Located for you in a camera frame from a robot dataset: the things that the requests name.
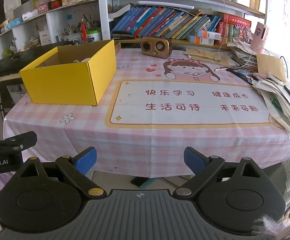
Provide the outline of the row of leaning books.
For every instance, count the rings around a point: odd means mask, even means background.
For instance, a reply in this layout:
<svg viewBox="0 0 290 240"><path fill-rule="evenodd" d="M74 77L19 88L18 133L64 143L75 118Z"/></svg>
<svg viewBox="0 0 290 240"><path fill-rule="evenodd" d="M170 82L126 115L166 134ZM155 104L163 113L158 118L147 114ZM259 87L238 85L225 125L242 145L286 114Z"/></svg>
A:
<svg viewBox="0 0 290 240"><path fill-rule="evenodd" d="M145 36L186 40L199 30L214 32L221 17L202 12L193 14L171 7L132 6L118 20L111 37L118 40Z"/></svg>

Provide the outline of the orange white medicine boxes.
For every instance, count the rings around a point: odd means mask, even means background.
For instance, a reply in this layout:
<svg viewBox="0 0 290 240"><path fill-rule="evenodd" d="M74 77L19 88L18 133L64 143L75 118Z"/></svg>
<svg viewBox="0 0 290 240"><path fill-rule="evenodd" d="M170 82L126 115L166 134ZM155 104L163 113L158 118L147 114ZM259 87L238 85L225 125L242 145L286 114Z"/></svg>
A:
<svg viewBox="0 0 290 240"><path fill-rule="evenodd" d="M206 30L198 30L194 35L188 36L190 43L213 46L215 41L221 41L221 34Z"/></svg>

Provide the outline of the white bookshelf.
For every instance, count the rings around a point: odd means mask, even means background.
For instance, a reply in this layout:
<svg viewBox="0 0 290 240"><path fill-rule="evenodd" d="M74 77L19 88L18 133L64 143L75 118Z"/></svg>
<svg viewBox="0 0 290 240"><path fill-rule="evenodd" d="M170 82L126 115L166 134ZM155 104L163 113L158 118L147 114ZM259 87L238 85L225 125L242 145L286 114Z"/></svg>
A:
<svg viewBox="0 0 290 240"><path fill-rule="evenodd" d="M88 0L49 10L1 33L0 59L3 58L4 51L9 49L12 41L15 41L18 50L23 50L31 37L38 36L41 30L45 30L49 32L51 42L55 43L60 40L63 29L80 22L81 19L100 20L101 38L108 40L111 26L115 20L114 12L129 3L132 5L164 5L192 13L219 11L242 18L249 15L263 21L267 17L265 13L228 0Z"/></svg>

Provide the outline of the green lid white tub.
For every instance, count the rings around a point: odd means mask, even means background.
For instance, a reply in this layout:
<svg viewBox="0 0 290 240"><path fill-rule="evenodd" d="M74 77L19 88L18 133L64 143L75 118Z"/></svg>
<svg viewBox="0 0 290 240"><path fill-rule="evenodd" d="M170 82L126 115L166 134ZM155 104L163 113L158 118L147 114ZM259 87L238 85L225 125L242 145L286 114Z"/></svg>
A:
<svg viewBox="0 0 290 240"><path fill-rule="evenodd" d="M95 42L102 40L102 34L99 29L88 30L86 32L87 42Z"/></svg>

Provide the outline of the brown kraft envelope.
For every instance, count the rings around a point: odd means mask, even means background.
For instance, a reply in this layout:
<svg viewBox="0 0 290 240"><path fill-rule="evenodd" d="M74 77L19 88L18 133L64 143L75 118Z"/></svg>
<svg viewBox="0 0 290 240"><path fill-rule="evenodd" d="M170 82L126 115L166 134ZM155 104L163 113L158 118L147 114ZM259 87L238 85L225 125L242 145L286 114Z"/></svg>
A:
<svg viewBox="0 0 290 240"><path fill-rule="evenodd" d="M256 58L259 73L272 74L280 81L286 82L285 69L282 59L265 54L257 54Z"/></svg>

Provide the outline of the messy paper stack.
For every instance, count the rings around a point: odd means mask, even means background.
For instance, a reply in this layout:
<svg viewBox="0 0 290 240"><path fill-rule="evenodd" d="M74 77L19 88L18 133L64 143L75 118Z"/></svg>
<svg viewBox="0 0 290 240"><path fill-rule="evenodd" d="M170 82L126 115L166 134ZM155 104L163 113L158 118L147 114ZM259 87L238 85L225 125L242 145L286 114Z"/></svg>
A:
<svg viewBox="0 0 290 240"><path fill-rule="evenodd" d="M229 71L237 74L256 89L264 99L270 118L287 131L290 139L290 85L287 79L283 82L272 74L259 73L257 53L249 44L240 41L229 42L228 47L232 59L238 64L237 67L229 68ZM267 49L263 54L274 56Z"/></svg>

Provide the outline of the flat cardboard pieces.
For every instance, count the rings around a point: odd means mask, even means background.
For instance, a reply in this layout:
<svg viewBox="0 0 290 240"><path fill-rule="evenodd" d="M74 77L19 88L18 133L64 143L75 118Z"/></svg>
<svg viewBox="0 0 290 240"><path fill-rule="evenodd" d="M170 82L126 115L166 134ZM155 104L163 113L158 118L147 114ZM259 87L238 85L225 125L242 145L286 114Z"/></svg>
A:
<svg viewBox="0 0 290 240"><path fill-rule="evenodd" d="M190 59L219 64L225 67L237 67L238 64L231 58L229 53L212 52L203 49L189 49L185 51Z"/></svg>

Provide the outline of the yellow cardboard box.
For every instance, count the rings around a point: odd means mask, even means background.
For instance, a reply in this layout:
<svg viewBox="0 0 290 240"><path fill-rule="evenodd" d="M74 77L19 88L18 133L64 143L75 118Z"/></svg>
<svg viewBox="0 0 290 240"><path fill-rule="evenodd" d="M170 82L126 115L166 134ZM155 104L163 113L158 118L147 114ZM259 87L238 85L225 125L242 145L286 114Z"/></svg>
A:
<svg viewBox="0 0 290 240"><path fill-rule="evenodd" d="M113 40L57 46L19 73L33 103L97 106L116 73Z"/></svg>

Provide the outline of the brown retro radio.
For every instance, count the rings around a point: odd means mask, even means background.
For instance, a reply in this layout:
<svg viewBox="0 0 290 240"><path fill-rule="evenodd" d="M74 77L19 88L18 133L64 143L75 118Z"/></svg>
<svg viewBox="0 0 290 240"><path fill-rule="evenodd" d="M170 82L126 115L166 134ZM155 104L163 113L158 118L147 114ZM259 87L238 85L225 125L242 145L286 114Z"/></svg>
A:
<svg viewBox="0 0 290 240"><path fill-rule="evenodd" d="M172 53L171 40L161 37L142 37L140 46L143 55L160 59L167 59Z"/></svg>

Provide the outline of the black piano keyboard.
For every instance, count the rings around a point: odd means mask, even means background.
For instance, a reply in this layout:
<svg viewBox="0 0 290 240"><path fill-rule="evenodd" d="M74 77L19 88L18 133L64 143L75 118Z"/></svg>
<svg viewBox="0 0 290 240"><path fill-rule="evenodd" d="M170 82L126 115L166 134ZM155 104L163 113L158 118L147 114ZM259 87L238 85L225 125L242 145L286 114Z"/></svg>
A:
<svg viewBox="0 0 290 240"><path fill-rule="evenodd" d="M22 83L19 72L35 59L67 42L58 42L46 46L37 46L0 60L0 87Z"/></svg>

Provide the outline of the pink cartoon desk mat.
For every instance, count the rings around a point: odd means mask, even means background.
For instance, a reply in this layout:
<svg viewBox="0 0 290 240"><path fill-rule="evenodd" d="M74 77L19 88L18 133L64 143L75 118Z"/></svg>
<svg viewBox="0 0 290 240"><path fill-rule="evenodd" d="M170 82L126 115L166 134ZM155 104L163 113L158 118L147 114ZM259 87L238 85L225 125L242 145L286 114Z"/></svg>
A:
<svg viewBox="0 0 290 240"><path fill-rule="evenodd" d="M229 72L203 78L165 76L166 60L122 49L117 70L95 107L39 105L25 95L5 117L4 137L34 131L24 157L53 161L92 146L96 171L140 177L188 175L184 149L265 168L290 159L290 139L264 99Z"/></svg>

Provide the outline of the red bottle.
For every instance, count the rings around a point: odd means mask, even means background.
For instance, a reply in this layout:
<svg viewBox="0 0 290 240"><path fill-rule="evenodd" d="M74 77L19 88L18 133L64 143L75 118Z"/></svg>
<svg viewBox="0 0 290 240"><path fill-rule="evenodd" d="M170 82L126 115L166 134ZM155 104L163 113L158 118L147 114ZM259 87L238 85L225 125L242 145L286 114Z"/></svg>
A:
<svg viewBox="0 0 290 240"><path fill-rule="evenodd" d="M82 19L80 25L81 25L81 29L82 29L82 40L83 40L84 42L87 42L86 26L85 26L85 24L84 24L84 19Z"/></svg>

